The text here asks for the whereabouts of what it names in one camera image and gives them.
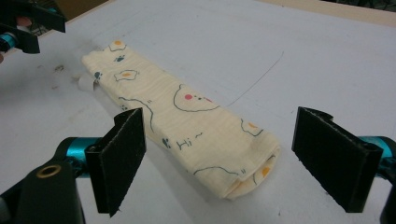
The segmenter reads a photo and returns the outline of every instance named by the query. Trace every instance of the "white table surface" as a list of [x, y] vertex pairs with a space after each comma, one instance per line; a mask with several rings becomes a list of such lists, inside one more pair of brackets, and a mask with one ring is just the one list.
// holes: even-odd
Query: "white table surface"
[[16, 51], [0, 65], [0, 191], [51, 158], [66, 137], [103, 136], [113, 126], [120, 109], [99, 88], [80, 91], [73, 77], [85, 72], [83, 55], [121, 39], [272, 131], [282, 154], [262, 185], [231, 202], [148, 141], [113, 218], [97, 214], [90, 180], [78, 179], [88, 223], [379, 223], [387, 181], [374, 181], [362, 214], [347, 214], [291, 143], [299, 105], [332, 114], [356, 135], [396, 138], [395, 36], [387, 26], [250, 0], [116, 0], [70, 22], [66, 34], [42, 36], [40, 54]]

